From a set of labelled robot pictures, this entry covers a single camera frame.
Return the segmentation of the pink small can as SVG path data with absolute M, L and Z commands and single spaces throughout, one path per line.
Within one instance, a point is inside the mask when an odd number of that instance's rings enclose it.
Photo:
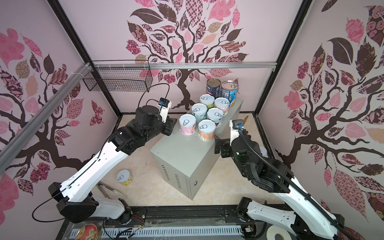
M 180 132 L 185 136 L 190 136 L 196 129 L 196 118 L 191 114 L 182 115 L 179 118 Z

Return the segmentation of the orange labelled can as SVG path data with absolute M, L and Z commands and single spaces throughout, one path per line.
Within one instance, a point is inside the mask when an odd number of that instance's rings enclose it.
M 199 138 L 208 142 L 215 138 L 216 124 L 211 120 L 202 120 L 198 125 Z

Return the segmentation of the white small can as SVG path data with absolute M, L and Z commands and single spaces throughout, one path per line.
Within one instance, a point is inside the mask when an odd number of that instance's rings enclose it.
M 213 121 L 216 128 L 221 126 L 223 116 L 224 112 L 218 108 L 211 108 L 207 111 L 207 119 Z

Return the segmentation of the pink labelled can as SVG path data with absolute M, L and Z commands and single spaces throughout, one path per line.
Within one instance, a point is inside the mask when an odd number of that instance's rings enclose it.
M 230 102 L 226 98 L 216 98 L 214 101 L 215 108 L 220 109 L 224 116 L 228 114 L 230 108 Z

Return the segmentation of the green labelled small can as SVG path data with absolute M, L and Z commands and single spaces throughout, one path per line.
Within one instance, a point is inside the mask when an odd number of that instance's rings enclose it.
M 204 94 L 200 97 L 200 103 L 206 105 L 207 109 L 211 109 L 215 105 L 215 98 L 210 94 Z

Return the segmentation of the large blue labelled can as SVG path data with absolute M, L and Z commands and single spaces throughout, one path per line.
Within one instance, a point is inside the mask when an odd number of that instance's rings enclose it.
M 227 99 L 232 107 L 236 102 L 239 84 L 236 81 L 224 81 L 221 85 L 221 97 Z

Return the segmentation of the dark tomato can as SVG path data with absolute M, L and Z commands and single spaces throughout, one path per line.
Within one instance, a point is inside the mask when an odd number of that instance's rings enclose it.
M 219 79 L 208 79 L 206 84 L 206 93 L 213 96 L 215 99 L 219 98 L 221 94 L 221 84 L 222 83 Z

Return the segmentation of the yellow labelled can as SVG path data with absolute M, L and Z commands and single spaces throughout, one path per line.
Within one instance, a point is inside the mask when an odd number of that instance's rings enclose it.
M 123 186 L 129 186 L 133 181 L 133 175 L 129 170 L 121 170 L 118 172 L 117 181 Z

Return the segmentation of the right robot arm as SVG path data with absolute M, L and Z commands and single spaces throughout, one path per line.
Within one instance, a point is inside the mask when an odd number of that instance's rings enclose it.
M 344 218 L 332 214 L 304 190 L 291 170 L 278 160 L 264 158 L 249 135 L 215 139 L 215 154 L 232 158 L 244 178 L 274 194 L 288 205 L 282 210 L 243 197 L 236 209 L 243 222 L 265 222 L 279 227 L 299 240 L 348 240 L 355 237 L 344 227 Z

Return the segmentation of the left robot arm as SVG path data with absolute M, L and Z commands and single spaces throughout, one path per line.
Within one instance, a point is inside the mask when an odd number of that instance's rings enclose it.
M 160 134 L 172 134 L 177 120 L 168 116 L 170 106 L 168 103 L 137 108 L 135 119 L 114 131 L 102 149 L 77 173 L 62 183 L 49 186 L 63 217 L 72 223 L 89 218 L 109 218 L 120 224 L 130 222 L 133 212 L 124 199 L 93 197 L 91 191 L 112 168 L 149 140 Z

